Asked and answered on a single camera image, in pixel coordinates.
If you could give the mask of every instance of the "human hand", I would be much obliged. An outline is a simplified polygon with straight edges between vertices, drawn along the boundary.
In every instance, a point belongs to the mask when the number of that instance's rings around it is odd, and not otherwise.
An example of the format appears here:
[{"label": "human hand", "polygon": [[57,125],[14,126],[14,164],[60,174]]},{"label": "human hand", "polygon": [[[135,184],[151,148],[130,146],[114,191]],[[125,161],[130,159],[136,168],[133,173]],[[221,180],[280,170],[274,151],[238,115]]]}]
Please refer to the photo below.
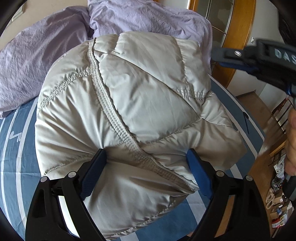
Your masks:
[{"label": "human hand", "polygon": [[296,175],[296,110],[292,109],[288,116],[286,128],[288,140],[285,143],[286,158],[285,172],[290,176]]}]

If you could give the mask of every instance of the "blue clamp pad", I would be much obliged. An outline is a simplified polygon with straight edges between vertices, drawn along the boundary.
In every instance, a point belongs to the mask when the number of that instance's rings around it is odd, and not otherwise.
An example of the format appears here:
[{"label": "blue clamp pad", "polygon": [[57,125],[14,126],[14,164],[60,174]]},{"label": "blue clamp pad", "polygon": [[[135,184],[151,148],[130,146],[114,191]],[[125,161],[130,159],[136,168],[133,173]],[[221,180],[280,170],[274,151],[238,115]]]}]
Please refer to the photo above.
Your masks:
[{"label": "blue clamp pad", "polygon": [[239,69],[247,72],[248,74],[252,74],[254,71],[259,70],[257,67],[248,66],[248,65],[240,65],[240,64],[231,64],[231,63],[223,63],[219,62],[219,65],[225,68]]},{"label": "blue clamp pad", "polygon": [[106,151],[100,149],[92,158],[90,162],[86,162],[80,167],[78,174],[82,176],[81,182],[81,192],[80,197],[82,200],[85,200],[86,197],[90,196],[96,183],[99,180],[99,177],[107,163]]},{"label": "blue clamp pad", "polygon": [[216,171],[212,165],[200,159],[194,149],[187,152],[187,164],[203,195],[211,199],[213,197],[212,178]]}]

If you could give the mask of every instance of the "jacket seam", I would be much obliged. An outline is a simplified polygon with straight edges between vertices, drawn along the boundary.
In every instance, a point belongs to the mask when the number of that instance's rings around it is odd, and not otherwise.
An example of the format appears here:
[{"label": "jacket seam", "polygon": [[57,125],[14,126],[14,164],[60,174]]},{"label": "jacket seam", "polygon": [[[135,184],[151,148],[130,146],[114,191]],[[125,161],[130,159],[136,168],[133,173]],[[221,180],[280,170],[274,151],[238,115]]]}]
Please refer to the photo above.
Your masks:
[{"label": "jacket seam", "polygon": [[199,122],[200,120],[201,120],[201,118],[199,117],[196,121],[194,121],[194,122],[188,124],[187,126],[183,127],[182,129],[179,129],[179,130],[177,130],[177,131],[175,131],[175,132],[173,132],[173,133],[171,133],[171,134],[169,134],[169,135],[167,135],[167,136],[165,136],[165,137],[162,137],[162,138],[160,138],[160,139],[157,139],[157,140],[151,141],[151,142],[149,142],[147,145],[152,144],[152,143],[155,143],[155,142],[158,142],[158,141],[162,141],[162,140],[164,140],[164,139],[166,139],[166,138],[168,138],[168,137],[170,137],[170,136],[172,136],[172,135],[174,135],[174,134],[176,134],[176,133],[178,133],[178,132],[183,131],[184,129],[189,128],[190,126],[196,124],[196,123]]},{"label": "jacket seam", "polygon": [[58,85],[58,87],[50,93],[48,97],[46,97],[39,105],[38,113],[42,110],[43,107],[45,107],[55,96],[57,96],[62,90],[64,90],[70,83],[73,81],[90,75],[90,70],[87,67],[85,70],[83,70],[81,73],[77,74],[75,73],[71,78],[64,80],[61,84]]},{"label": "jacket seam", "polygon": [[132,155],[135,157],[138,163],[139,168],[143,168],[146,170],[153,171],[163,178],[174,182],[177,184],[181,189],[183,189],[183,192],[192,192],[196,191],[198,189],[197,185],[193,182],[188,182],[184,177],[177,175],[176,173],[173,173],[171,170],[165,168],[161,164],[157,163],[152,156],[144,152],[140,146],[136,143],[136,140],[133,138],[133,136],[126,130],[126,127],[121,122],[118,123],[117,120],[117,113],[112,111],[112,109],[108,104],[108,94],[104,93],[104,89],[102,89],[102,76],[99,72],[99,64],[98,61],[95,59],[93,55],[93,46],[96,39],[90,41],[89,43],[89,59],[91,61],[91,70],[93,72],[92,76],[94,79],[94,85],[97,88],[96,91],[98,91],[97,95],[99,98],[99,101],[101,103],[102,109],[109,119],[110,124],[114,128],[114,130],[117,132],[118,136],[122,139],[126,147],[131,151]]},{"label": "jacket seam", "polygon": [[174,40],[175,40],[175,43],[176,45],[178,46],[178,49],[180,51],[180,55],[181,55],[181,60],[182,60],[182,70],[183,70],[183,73],[184,73],[184,79],[185,79],[185,83],[187,84],[187,87],[189,87],[189,83],[187,81],[187,75],[186,75],[186,70],[185,70],[185,62],[184,62],[184,59],[183,59],[183,54],[182,54],[182,50],[178,44],[178,41],[176,38],[172,37]]},{"label": "jacket seam", "polygon": [[73,163],[73,162],[75,162],[75,161],[79,161],[79,160],[82,160],[82,159],[84,159],[84,158],[86,158],[86,157],[93,157],[93,156],[94,156],[94,154],[87,154],[87,155],[78,156],[78,157],[73,158],[73,159],[71,159],[71,160],[67,160],[67,161],[66,161],[65,163],[63,163],[63,164],[56,165],[56,166],[54,166],[54,167],[52,167],[52,168],[50,168],[50,169],[44,171],[44,175],[47,175],[48,173],[50,173],[50,172],[52,172],[52,171],[54,171],[55,169],[58,169],[58,168],[60,168],[60,167],[67,166],[67,165],[69,165],[69,164],[71,164],[71,163]]},{"label": "jacket seam", "polygon": [[115,49],[117,47],[117,43],[118,43],[119,37],[120,37],[120,35],[117,35],[117,40],[116,40],[115,46],[114,46],[113,51],[111,52],[111,54],[114,54],[114,52],[115,52]]},{"label": "jacket seam", "polygon": [[173,90],[176,91],[176,93],[181,97],[187,97],[187,98],[193,98],[193,99],[205,99],[207,97],[214,95],[212,91],[201,92],[201,91],[193,91],[189,89],[173,89]]},{"label": "jacket seam", "polygon": [[224,124],[213,123],[213,122],[210,122],[210,121],[208,121],[208,120],[206,120],[206,119],[203,119],[203,120],[206,121],[206,122],[208,122],[208,123],[211,123],[212,125],[216,125],[216,126],[227,126],[227,127],[231,127],[231,128],[233,128],[232,126],[228,126],[228,125],[224,125]]}]

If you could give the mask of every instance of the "cardboard box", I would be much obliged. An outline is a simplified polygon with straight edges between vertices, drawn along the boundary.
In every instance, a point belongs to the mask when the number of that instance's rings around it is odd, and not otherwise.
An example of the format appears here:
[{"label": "cardboard box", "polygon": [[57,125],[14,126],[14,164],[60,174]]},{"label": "cardboard box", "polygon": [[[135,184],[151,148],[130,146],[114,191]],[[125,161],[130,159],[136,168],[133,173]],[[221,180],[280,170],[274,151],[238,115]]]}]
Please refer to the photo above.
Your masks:
[{"label": "cardboard box", "polygon": [[274,204],[283,203],[283,190],[280,189],[274,194]]},{"label": "cardboard box", "polygon": [[279,204],[272,207],[272,210],[271,210],[271,213],[270,213],[271,219],[277,219],[279,217],[279,215],[277,213],[278,207],[279,207]]},{"label": "cardboard box", "polygon": [[287,211],[287,207],[288,207],[289,203],[290,203],[290,200],[286,201],[286,202],[283,204],[283,206],[282,206],[282,208],[281,208],[281,210],[282,210],[283,212],[284,212],[284,211]]}]

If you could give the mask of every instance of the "mattress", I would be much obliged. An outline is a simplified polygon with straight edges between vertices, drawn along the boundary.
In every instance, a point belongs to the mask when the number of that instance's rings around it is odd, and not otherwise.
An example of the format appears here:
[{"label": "mattress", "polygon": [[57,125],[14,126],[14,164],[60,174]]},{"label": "mattress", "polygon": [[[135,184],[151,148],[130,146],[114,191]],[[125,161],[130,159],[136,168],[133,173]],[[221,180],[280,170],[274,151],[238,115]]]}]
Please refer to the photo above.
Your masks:
[{"label": "mattress", "polygon": [[[242,178],[260,151],[264,132],[231,93],[213,78],[211,84],[247,148],[245,156],[226,171],[228,176]],[[23,239],[30,203],[41,177],[35,154],[36,106],[37,98],[0,120],[0,207]],[[197,191],[156,222],[117,241],[176,241],[195,230],[208,204],[209,199]]]}]

